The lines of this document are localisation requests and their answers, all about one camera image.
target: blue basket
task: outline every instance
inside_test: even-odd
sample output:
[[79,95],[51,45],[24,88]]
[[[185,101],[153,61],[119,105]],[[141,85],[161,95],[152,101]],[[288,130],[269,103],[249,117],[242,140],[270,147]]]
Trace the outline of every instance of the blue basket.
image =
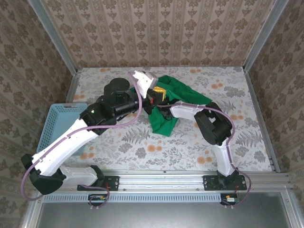
[[[86,108],[86,103],[52,104],[47,114],[37,152],[47,148],[67,131]],[[80,156],[83,152],[84,149],[81,147],[73,155]]]

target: table surface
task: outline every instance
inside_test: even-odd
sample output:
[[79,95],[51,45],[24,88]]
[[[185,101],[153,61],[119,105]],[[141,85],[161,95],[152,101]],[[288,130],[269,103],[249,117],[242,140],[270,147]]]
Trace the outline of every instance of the table surface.
[[[127,72],[135,69],[173,76],[212,99],[236,125],[230,143],[234,164],[245,171],[272,170],[241,67],[84,68],[74,102],[94,103],[113,78],[128,79]],[[135,116],[130,114],[119,123]],[[180,119],[166,137],[152,133],[145,111],[133,125],[107,130],[86,144],[84,151],[65,165],[95,164],[112,170],[217,170],[212,145],[203,139],[196,123]]]

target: patterned wallpaper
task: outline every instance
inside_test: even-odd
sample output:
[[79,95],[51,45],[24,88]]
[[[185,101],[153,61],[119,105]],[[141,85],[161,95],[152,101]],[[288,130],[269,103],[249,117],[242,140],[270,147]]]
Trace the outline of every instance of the patterned wallpaper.
[[304,209],[304,1],[290,0],[249,72],[282,171]]
[[71,74],[26,0],[0,1],[0,227],[18,227],[20,157],[35,153],[49,106],[64,102]]
[[42,0],[78,67],[241,66],[275,0]]

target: black mounting bracket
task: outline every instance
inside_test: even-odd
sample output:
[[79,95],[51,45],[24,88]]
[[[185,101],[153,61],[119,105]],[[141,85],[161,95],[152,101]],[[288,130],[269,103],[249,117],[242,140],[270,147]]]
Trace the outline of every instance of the black mounting bracket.
[[[104,181],[101,186],[109,191],[118,191],[119,176],[104,176]],[[100,191],[99,189],[87,189],[81,185],[77,186],[77,191]]]
[[234,191],[236,188],[238,190],[247,190],[245,177],[239,175],[237,171],[234,171],[227,177],[224,177],[220,173],[203,176],[203,184],[205,191]]

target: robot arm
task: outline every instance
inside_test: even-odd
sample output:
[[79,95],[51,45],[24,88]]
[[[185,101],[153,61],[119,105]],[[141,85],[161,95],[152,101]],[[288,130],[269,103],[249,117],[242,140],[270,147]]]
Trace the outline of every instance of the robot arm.
[[[137,79],[136,84],[141,97],[145,97],[142,99],[142,107],[153,109],[163,98],[162,94],[152,90],[158,78],[151,73],[139,71],[135,71],[133,77]],[[29,177],[40,193],[50,194],[60,187],[76,188],[78,184],[100,186],[103,183],[104,176],[97,166],[85,169],[69,168],[62,166],[62,163],[81,146],[107,129],[83,130],[71,135],[72,132],[84,127],[116,125],[117,121],[138,110],[139,98],[129,88],[130,84],[126,79],[113,79],[104,87],[104,95],[99,97],[96,103],[88,106],[64,134],[41,152],[33,156],[25,154],[21,158],[27,170],[39,160],[30,170]]]
[[[214,102],[209,103],[206,107],[221,111],[219,106]],[[172,106],[170,113],[172,117],[196,121],[204,139],[211,145],[214,145],[213,151],[217,158],[218,172],[221,175],[227,177],[235,171],[230,164],[226,147],[226,141],[231,135],[232,126],[225,117],[214,111],[199,108],[199,105],[186,103]]]

